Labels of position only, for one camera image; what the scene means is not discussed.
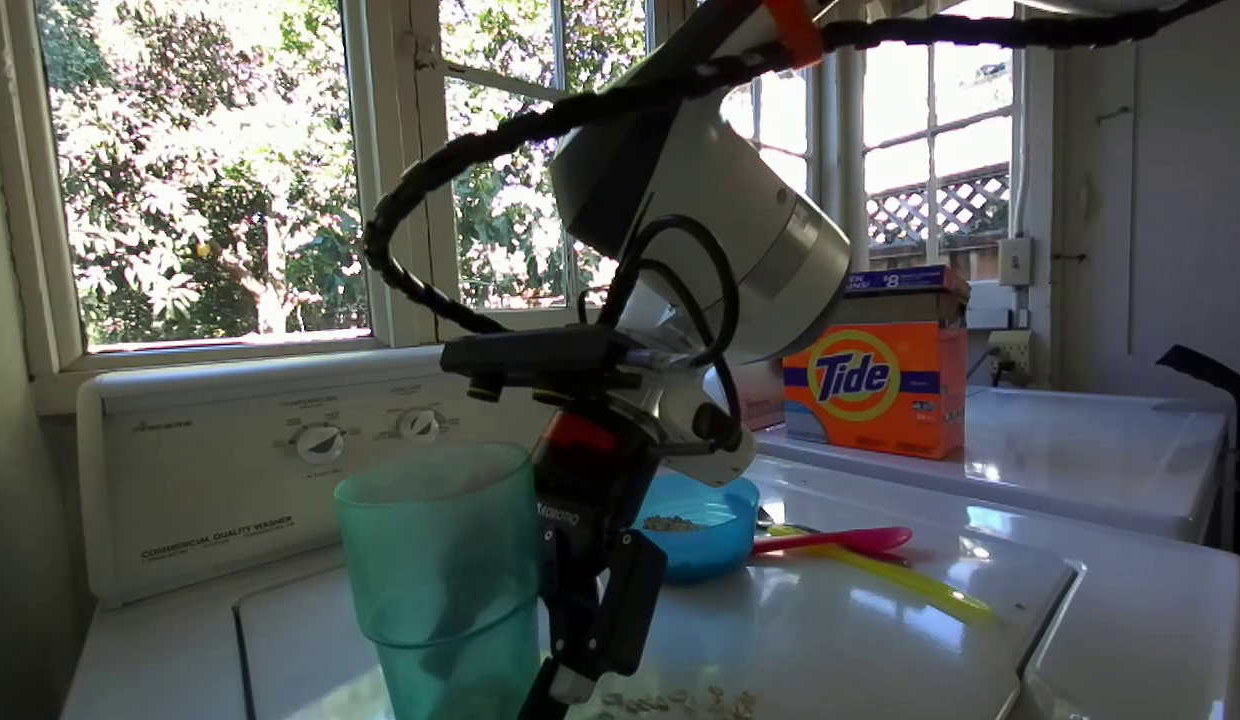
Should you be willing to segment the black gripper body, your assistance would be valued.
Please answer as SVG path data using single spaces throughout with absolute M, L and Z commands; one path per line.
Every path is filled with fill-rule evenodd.
M 556 561 L 610 561 L 631 534 L 652 473 L 658 435 L 603 401 L 556 409 L 535 449 L 535 512 Z

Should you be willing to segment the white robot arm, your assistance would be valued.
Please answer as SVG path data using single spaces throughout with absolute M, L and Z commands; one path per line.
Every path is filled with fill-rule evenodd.
M 922 600 L 894 561 L 735 561 L 670 586 L 642 509 L 670 469 L 750 512 L 731 372 L 830 326 L 846 234 L 726 130 L 721 98 L 790 62 L 762 0 L 707 0 L 638 74 L 561 105 L 570 234 L 615 261 L 603 311 L 556 343 L 561 422 L 535 469 L 553 530 L 553 651 L 528 705 L 638 680 L 731 680 L 766 720 L 1240 720 L 1236 700 L 1144 692 L 1100 651 L 1076 561 L 953 538 L 986 598 Z

